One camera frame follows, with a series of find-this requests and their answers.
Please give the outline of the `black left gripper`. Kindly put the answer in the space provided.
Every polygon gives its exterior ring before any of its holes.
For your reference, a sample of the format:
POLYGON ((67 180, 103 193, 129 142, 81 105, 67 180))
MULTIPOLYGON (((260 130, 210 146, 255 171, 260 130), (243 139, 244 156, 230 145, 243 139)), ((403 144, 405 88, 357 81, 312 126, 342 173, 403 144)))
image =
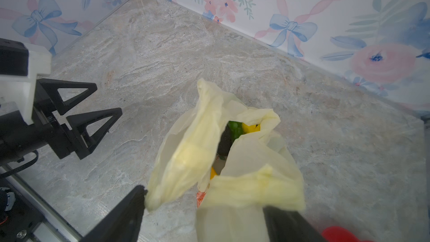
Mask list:
POLYGON ((113 108, 67 116, 71 130, 58 123, 53 112, 65 115, 97 90, 90 82, 38 79, 31 124, 19 111, 1 116, 1 165, 22 162, 24 156, 49 145, 63 159, 72 151, 80 160, 91 155, 123 115, 113 108))

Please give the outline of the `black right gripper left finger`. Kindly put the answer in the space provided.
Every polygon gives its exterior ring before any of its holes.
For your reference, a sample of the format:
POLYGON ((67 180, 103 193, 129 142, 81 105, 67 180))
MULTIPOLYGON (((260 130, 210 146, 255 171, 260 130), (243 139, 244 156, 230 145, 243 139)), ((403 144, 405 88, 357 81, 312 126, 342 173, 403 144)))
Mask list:
POLYGON ((136 186, 86 236, 83 242, 136 242, 144 215, 147 191, 136 186))

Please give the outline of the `pale yellow plastic bag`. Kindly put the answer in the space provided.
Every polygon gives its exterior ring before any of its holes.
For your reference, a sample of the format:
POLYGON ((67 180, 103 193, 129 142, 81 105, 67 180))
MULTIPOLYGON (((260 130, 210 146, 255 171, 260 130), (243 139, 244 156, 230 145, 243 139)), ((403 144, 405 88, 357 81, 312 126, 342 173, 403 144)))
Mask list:
POLYGON ((196 212, 200 242, 267 242, 266 207, 296 212, 306 207, 303 176, 275 130, 280 117, 272 109, 246 106, 213 82, 200 79, 197 89, 196 107, 162 142, 144 205, 156 210, 197 187, 204 193, 196 212), (221 173, 211 176, 228 122, 260 129, 236 139, 221 173))

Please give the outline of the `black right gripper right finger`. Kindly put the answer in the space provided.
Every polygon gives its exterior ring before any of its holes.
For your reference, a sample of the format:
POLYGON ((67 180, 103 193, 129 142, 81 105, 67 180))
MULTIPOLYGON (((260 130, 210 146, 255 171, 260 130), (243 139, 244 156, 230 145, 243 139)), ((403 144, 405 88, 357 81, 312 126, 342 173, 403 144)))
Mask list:
POLYGON ((297 211, 263 208, 270 242, 326 242, 297 211))

